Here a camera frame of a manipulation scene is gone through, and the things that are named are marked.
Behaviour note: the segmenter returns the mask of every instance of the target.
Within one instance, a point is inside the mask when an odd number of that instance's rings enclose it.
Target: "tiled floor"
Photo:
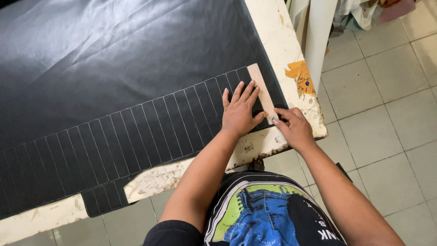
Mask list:
[[[329,41],[319,102],[329,137],[319,146],[409,245],[437,245],[437,2],[398,20]],[[264,160],[326,211],[302,157]],[[172,190],[13,245],[139,246]]]

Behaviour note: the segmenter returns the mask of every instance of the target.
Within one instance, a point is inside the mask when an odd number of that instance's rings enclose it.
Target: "hand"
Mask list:
[[[260,112],[255,117],[252,117],[252,106],[260,92],[258,86],[253,90],[255,81],[251,81],[243,94],[241,94],[243,86],[243,82],[238,84],[234,95],[232,95],[231,102],[228,100],[229,90],[227,88],[223,92],[222,98],[223,107],[225,109],[223,112],[222,131],[235,134],[238,138],[252,130],[257,124],[263,121],[264,117],[267,116],[266,112]]]
[[[272,120],[272,123],[282,132],[288,144],[293,149],[301,153],[302,150],[315,146],[316,141],[312,135],[311,125],[300,109],[292,108],[286,110],[275,108],[274,111],[287,120],[287,122],[284,123],[278,118],[275,118]]]

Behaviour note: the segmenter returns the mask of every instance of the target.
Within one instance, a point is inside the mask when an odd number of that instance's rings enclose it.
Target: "t-shirt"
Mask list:
[[[193,225],[163,221],[145,246],[345,245],[313,198],[292,179],[271,172],[234,172],[223,177],[202,235]]]

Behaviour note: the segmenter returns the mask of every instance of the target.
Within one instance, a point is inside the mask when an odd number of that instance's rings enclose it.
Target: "worn table surface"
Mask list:
[[[289,108],[298,107],[310,122],[314,138],[327,136],[316,95],[298,92],[297,80],[287,77],[288,64],[304,60],[283,1],[245,0],[258,35]],[[284,136],[270,127],[242,137],[227,170],[287,149]],[[125,186],[129,203],[175,188],[191,159],[143,171]],[[0,246],[87,218],[80,194],[32,209],[0,221]]]

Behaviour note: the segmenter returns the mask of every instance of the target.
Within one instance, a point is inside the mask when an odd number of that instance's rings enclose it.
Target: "finger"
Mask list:
[[[225,91],[223,92],[222,101],[223,101],[223,108],[226,109],[229,106],[229,90],[225,88]]]
[[[305,118],[305,115],[303,115],[303,113],[302,113],[302,111],[299,109],[299,108],[292,108],[291,109],[291,112],[294,114],[294,115],[296,115],[297,117],[299,117],[299,118]]]
[[[231,99],[231,103],[235,103],[238,102],[238,99],[240,99],[240,95],[241,95],[241,90],[243,89],[244,86],[244,82],[241,81],[238,85],[237,88],[234,91],[234,94],[232,95],[232,99]]]
[[[274,111],[280,115],[282,115],[286,120],[293,120],[294,117],[297,117],[292,111],[291,109],[286,110],[286,109],[279,109],[279,108],[274,108]]]
[[[263,122],[264,118],[268,115],[267,112],[260,112],[252,119],[252,122],[254,125],[258,125],[259,123]]]
[[[282,132],[282,134],[284,135],[284,133],[289,130],[290,128],[285,124],[285,122],[283,122],[282,120],[278,119],[278,118],[273,118],[272,123]]]
[[[246,101],[250,104],[250,106],[253,106],[255,104],[255,101],[257,100],[259,92],[260,92],[260,87],[256,86],[255,90],[252,92],[252,94],[250,95],[250,97]]]
[[[241,101],[245,102],[250,97],[250,94],[252,93],[254,86],[255,86],[255,81],[252,80],[244,90],[243,94],[241,95],[240,97]]]

